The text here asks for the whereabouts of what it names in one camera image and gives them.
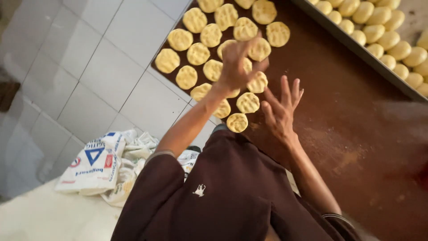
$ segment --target brown baking sheet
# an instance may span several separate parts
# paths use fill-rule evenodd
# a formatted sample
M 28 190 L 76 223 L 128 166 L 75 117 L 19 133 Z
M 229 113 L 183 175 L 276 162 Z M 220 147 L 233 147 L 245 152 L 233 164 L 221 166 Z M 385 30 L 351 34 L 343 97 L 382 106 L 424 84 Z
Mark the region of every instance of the brown baking sheet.
M 288 25 L 291 36 L 285 46 L 272 48 L 265 72 L 268 86 L 279 97 L 282 75 L 301 79 L 305 93 L 294 129 L 341 208 L 381 240 L 426 239 L 428 192 L 415 178 L 428 161 L 426 106 L 410 103 L 291 1 L 274 2 L 275 21 Z M 232 3 L 239 17 L 252 19 L 251 9 L 232 0 L 225 3 Z M 193 2 L 189 8 L 196 6 Z M 208 23 L 214 23 L 214 14 L 206 15 Z M 257 26 L 265 37 L 266 26 Z M 185 27 L 180 21 L 176 28 Z M 232 28 L 223 32 L 221 42 L 232 39 L 232 32 Z M 199 34 L 194 42 L 199 42 Z M 162 48 L 169 48 L 168 43 Z M 217 47 L 210 51 L 210 59 L 220 61 Z M 178 54 L 180 66 L 171 74 L 161 73 L 173 83 L 178 70 L 189 64 L 186 51 Z M 203 75 L 203 65 L 194 67 L 196 86 L 211 83 Z M 263 94 L 256 95 L 264 100 Z M 231 114 L 238 112 L 236 98 L 228 100 Z M 247 117 L 249 126 L 242 134 L 274 160 L 287 159 L 287 150 L 269 133 L 262 111 Z

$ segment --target dough ball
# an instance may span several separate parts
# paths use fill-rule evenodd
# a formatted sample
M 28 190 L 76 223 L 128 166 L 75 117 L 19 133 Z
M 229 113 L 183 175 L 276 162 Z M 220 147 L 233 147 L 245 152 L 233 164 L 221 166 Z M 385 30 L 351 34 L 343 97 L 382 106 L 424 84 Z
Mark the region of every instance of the dough ball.
M 395 31 L 385 32 L 382 37 L 377 41 L 378 44 L 382 45 L 385 51 L 388 51 L 395 47 L 400 41 L 400 35 Z
M 180 57 L 174 50 L 164 48 L 156 57 L 155 64 L 158 70 L 169 74 L 180 65 Z
M 192 66 L 185 65 L 178 71 L 175 81 L 181 89 L 188 90 L 198 81 L 198 73 Z
M 417 89 L 424 82 L 424 77 L 418 73 L 410 72 L 409 76 L 404 81 L 413 89 Z
M 201 32 L 201 42 L 209 47 L 215 47 L 220 44 L 221 36 L 220 27 L 217 24 L 208 24 Z
M 422 64 L 428 57 L 428 53 L 421 47 L 413 47 L 409 56 L 403 59 L 403 63 L 408 67 L 415 67 Z
M 428 50 L 428 28 L 422 32 L 418 42 L 416 43 L 416 46 Z
M 223 59 L 222 51 L 223 51 L 224 47 L 226 47 L 229 44 L 236 43 L 236 42 L 237 41 L 234 39 L 229 39 L 229 40 L 224 41 L 222 44 L 220 44 L 220 46 L 217 48 L 218 57 L 222 60 Z
M 202 100 L 202 98 L 205 97 L 205 95 L 211 90 L 212 87 L 213 86 L 208 83 L 204 83 L 204 84 L 201 84 L 200 86 L 196 86 L 190 92 L 190 97 L 194 98 L 195 101 L 199 102 Z
M 273 22 L 266 27 L 266 36 L 272 47 L 282 47 L 290 39 L 290 29 L 283 22 Z
M 193 43 L 193 34 L 184 29 L 174 29 L 168 34 L 168 43 L 176 51 L 184 51 Z
M 391 12 L 391 18 L 384 24 L 386 31 L 394 31 L 399 28 L 405 18 L 405 14 L 400 10 L 393 10 Z
M 229 98 L 235 98 L 235 97 L 237 97 L 239 95 L 240 92 L 241 92 L 240 89 L 236 89 L 232 93 L 230 93 L 230 95 L 226 96 L 226 98 L 227 99 L 229 99 Z
M 223 119 L 230 114 L 230 105 L 226 99 L 223 99 L 217 109 L 214 111 L 213 116 Z
M 422 96 L 428 97 L 428 84 L 422 83 L 416 91 L 421 94 Z
M 262 93 L 268 85 L 268 79 L 265 73 L 258 71 L 252 81 L 247 84 L 247 88 L 251 93 Z
M 204 64 L 202 71 L 207 79 L 217 82 L 223 69 L 223 63 L 217 60 L 209 60 Z
M 376 7 L 373 10 L 373 14 L 366 22 L 366 25 L 378 25 L 385 24 L 391 19 L 392 11 L 389 7 Z
M 413 68 L 413 71 L 422 75 L 428 76 L 428 59 Z
M 393 70 L 395 66 L 397 65 L 397 61 L 394 57 L 391 55 L 385 54 L 384 56 L 380 57 L 379 59 L 384 65 L 388 67 L 388 69 Z
M 191 8 L 183 15 L 183 24 L 192 33 L 202 32 L 207 23 L 207 16 L 200 8 Z
M 226 3 L 215 10 L 214 19 L 220 30 L 224 31 L 228 27 L 235 26 L 236 20 L 238 20 L 238 11 L 232 4 Z
M 260 101 L 255 94 L 247 92 L 238 98 L 236 101 L 236 106 L 238 107 L 239 111 L 244 114 L 254 113 L 260 108 Z
M 275 4 L 268 0 L 257 0 L 253 4 L 253 19 L 259 24 L 270 24 L 276 18 Z
M 235 2 L 243 9 L 250 9 L 255 0 L 235 0 Z
M 351 20 L 343 19 L 339 23 L 339 27 L 347 34 L 351 34 L 354 31 L 354 24 L 351 22 Z
M 253 63 L 251 62 L 251 60 L 249 58 L 247 58 L 247 57 L 244 58 L 243 67 L 244 67 L 244 70 L 247 74 L 249 72 L 251 72 L 251 70 L 253 70 Z
M 270 44 L 264 38 L 259 38 L 248 51 L 248 56 L 255 61 L 262 61 L 270 55 Z
M 366 48 L 375 58 L 380 59 L 385 52 L 380 44 L 374 43 Z
M 395 58 L 395 60 L 400 61 L 409 56 L 412 47 L 406 41 L 398 42 L 393 48 L 388 50 L 388 54 Z
M 202 43 L 194 43 L 187 51 L 187 60 L 190 64 L 201 65 L 207 62 L 210 57 L 210 51 Z
M 210 13 L 223 5 L 223 0 L 198 0 L 198 4 L 202 11 Z
M 331 11 L 328 18 L 335 24 L 340 24 L 342 21 L 342 15 L 338 11 Z
M 363 24 L 367 22 L 370 16 L 373 14 L 375 6 L 371 2 L 364 1 L 357 8 L 354 15 L 352 15 L 352 20 L 357 24 Z
M 388 7 L 391 10 L 395 10 L 400 5 L 401 0 L 381 0 L 376 4 L 377 7 Z
M 340 6 L 340 4 L 342 4 L 343 0 L 327 0 L 331 3 L 331 6 L 333 8 L 337 8 Z
M 351 37 L 361 46 L 366 44 L 366 35 L 361 30 L 354 30 Z
M 405 80 L 409 76 L 409 69 L 404 64 L 398 63 L 394 68 L 394 73 Z
M 238 41 L 248 41 L 257 35 L 259 28 L 249 18 L 238 18 L 233 28 L 233 37 Z
M 371 44 L 380 39 L 385 33 L 385 27 L 383 25 L 372 25 L 365 26 L 363 32 L 366 35 L 367 43 Z
M 351 17 L 360 6 L 360 0 L 344 0 L 339 6 L 339 13 L 342 17 Z
M 315 7 L 320 10 L 324 15 L 329 15 L 333 11 L 333 7 L 329 1 L 319 1 Z
M 227 118 L 226 125 L 235 133 L 243 132 L 248 126 L 247 116 L 242 113 L 232 114 Z

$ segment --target dark brown clothing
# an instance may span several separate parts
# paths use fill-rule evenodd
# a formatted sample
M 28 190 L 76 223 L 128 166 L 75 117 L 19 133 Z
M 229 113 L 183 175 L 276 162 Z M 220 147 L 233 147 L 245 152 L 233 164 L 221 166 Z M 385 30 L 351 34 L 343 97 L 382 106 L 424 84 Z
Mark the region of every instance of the dark brown clothing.
M 122 210 L 112 240 L 358 240 L 339 215 L 318 214 L 295 195 L 285 169 L 243 136 L 213 133 L 183 182 L 168 154 L 149 160 Z M 203 184 L 203 196 L 194 192 Z

